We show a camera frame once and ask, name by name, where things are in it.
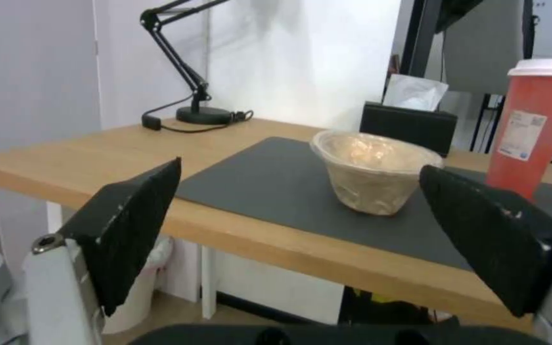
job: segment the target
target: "trash can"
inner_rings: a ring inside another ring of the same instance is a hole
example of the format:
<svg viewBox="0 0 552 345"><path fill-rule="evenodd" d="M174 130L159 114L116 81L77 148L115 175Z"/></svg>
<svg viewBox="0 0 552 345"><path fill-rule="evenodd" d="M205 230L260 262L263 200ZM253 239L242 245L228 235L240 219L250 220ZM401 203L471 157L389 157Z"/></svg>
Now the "trash can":
<svg viewBox="0 0 552 345"><path fill-rule="evenodd" d="M131 286L125 303L105 318L103 334L115 334L128 330L144 321L150 313L157 270L162 268L172 253L173 239L160 236L146 259L146 264Z"/></svg>

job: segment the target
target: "black lamp arm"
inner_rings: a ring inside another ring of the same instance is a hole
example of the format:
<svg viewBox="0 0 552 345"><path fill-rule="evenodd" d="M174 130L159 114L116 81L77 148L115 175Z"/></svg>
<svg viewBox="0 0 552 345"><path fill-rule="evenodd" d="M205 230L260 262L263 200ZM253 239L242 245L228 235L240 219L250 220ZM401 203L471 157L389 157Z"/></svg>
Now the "black lamp arm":
<svg viewBox="0 0 552 345"><path fill-rule="evenodd" d="M200 101L209 101L211 98L206 91L208 83L199 75L199 73L195 72L193 68L182 60L169 41L167 41L166 37L163 36L161 29L167 24L219 5L228 0L213 0L202 4L201 6L184 9L183 11L180 11L172 17L164 20L159 18L159 15L169 14L168 11L171 9L189 1L190 0L176 0L164 6L156 7L154 9L147 9L142 13L142 15L140 15L140 24L142 24L142 26L144 26L144 28L149 32L150 36L153 37L159 48L161 48L163 53L165 53L167 59L172 63L173 67L176 68L180 76L182 76L184 82L186 82L186 84L191 88L191 91L193 92L191 108L196 112L199 109Z"/></svg>

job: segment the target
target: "bowl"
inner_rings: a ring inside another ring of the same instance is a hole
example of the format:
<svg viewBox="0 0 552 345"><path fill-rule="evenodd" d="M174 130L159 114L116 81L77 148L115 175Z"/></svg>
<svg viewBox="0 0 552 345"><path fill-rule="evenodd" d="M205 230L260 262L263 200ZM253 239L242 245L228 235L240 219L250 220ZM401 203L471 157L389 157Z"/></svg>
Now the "bowl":
<svg viewBox="0 0 552 345"><path fill-rule="evenodd" d="M423 166L443 167L438 153L383 136L322 131L310 147L325 162L337 198L379 216L401 209L419 185Z"/></svg>

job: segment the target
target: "sticker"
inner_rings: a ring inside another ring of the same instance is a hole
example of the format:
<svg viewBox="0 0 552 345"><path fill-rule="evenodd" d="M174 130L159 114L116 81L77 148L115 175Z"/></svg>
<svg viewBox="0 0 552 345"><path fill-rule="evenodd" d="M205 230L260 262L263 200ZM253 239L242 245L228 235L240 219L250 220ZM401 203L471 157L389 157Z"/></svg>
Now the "sticker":
<svg viewBox="0 0 552 345"><path fill-rule="evenodd" d="M546 116L513 111L497 151L514 159L528 161L546 123Z"/></svg>

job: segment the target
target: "desk lamp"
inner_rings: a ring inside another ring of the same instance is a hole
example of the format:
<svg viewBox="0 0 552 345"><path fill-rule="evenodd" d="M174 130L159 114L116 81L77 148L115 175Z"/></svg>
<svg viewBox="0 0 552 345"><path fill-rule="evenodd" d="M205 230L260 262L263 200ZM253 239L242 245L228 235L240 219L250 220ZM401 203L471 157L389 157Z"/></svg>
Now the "desk lamp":
<svg viewBox="0 0 552 345"><path fill-rule="evenodd" d="M171 61L173 67L176 68L182 79L189 85L191 91L193 92L191 98L190 107L181 107L176 111L176 119L182 122L187 122L189 124L201 124L201 125L223 125L226 126L232 122L239 122L245 120L239 118L241 114L236 114L231 111L226 111L224 109L213 108L213 107L201 107L199 102L201 101L210 101L212 97L208 94L208 83L197 73L191 66L186 62L182 61L180 55L174 50L172 45L167 41L166 37L161 33L163 26L173 23L179 19L188 17L195 13L199 13L210 7L222 4L228 0L213 0L211 2L202 4L201 6L191 7L188 9L179 9L173 13L173 9L177 6L180 6L190 0L176 0L166 4L164 6L156 7L154 9L147 9L140 16L140 24L149 32L151 37L159 45L159 48L165 53L167 59ZM160 19L160 15L172 15L169 18ZM178 104L182 101L174 102L171 104L164 105L153 111L164 109L170 105Z"/></svg>

